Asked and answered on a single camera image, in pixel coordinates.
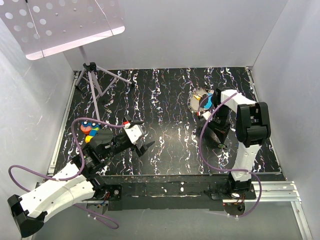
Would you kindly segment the silver key with green tag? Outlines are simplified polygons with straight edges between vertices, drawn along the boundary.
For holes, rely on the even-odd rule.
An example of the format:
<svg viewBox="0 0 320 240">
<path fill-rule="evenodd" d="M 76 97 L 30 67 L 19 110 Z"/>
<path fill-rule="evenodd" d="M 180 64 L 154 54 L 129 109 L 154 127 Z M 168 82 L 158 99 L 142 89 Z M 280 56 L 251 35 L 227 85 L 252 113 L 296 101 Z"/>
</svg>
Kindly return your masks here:
<svg viewBox="0 0 320 240">
<path fill-rule="evenodd" d="M 226 150 L 227 146 L 225 144 L 223 144 L 223 143 L 219 143 L 218 144 L 218 148 Z"/>
</svg>

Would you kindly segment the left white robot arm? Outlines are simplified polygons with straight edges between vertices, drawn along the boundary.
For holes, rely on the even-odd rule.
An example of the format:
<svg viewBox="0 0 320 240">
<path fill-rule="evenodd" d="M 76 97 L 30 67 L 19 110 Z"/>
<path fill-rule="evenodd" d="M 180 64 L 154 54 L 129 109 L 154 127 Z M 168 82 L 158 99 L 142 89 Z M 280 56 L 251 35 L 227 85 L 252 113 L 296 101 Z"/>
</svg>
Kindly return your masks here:
<svg viewBox="0 0 320 240">
<path fill-rule="evenodd" d="M 81 122 L 82 131 L 90 138 L 79 154 L 52 177 L 37 173 L 21 165 L 17 169 L 46 179 L 33 190 L 19 196 L 14 194 L 7 200 L 13 220 L 22 238 L 38 232 L 51 217 L 83 200 L 95 199 L 106 203 L 119 201 L 122 186 L 107 183 L 99 172 L 112 159 L 127 149 L 143 156 L 153 142 L 137 146 L 144 137 L 143 121 L 125 116 L 121 125 L 113 125 L 93 118 L 79 117 L 72 122 Z"/>
</svg>

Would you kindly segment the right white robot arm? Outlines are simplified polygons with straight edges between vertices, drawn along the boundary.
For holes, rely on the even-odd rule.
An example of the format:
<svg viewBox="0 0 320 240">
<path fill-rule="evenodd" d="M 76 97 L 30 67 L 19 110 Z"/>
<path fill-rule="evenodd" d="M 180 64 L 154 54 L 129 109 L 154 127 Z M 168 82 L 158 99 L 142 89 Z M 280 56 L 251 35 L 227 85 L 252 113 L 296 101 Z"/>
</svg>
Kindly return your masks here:
<svg viewBox="0 0 320 240">
<path fill-rule="evenodd" d="M 226 182 L 226 193 L 230 198 L 237 199 L 250 191 L 250 172 L 257 153 L 271 136 L 269 108 L 266 102 L 250 100 L 235 89 L 216 88 L 211 103 L 214 106 L 213 113 L 205 112 L 202 116 L 222 145 L 231 128 L 229 113 L 236 113 L 238 150 Z"/>
</svg>

